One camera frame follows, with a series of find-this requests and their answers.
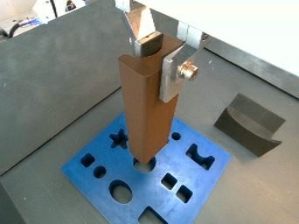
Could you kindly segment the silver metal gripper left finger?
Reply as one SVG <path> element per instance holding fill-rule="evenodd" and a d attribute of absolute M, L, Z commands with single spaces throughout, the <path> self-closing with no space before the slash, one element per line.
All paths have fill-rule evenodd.
<path fill-rule="evenodd" d="M 147 57 L 156 54 L 163 45 L 164 35 L 155 29 L 151 9 L 136 0 L 115 0 L 115 5 L 123 11 L 134 55 Z"/>

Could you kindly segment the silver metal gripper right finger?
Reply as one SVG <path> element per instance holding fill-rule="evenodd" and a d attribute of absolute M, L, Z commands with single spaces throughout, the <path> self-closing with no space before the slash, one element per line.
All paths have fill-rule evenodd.
<path fill-rule="evenodd" d="M 159 95 L 163 102 L 168 102 L 180 93 L 183 81 L 192 81 L 199 73 L 194 56 L 203 48 L 203 31 L 179 22 L 176 38 L 182 41 L 182 46 L 163 58 Z"/>

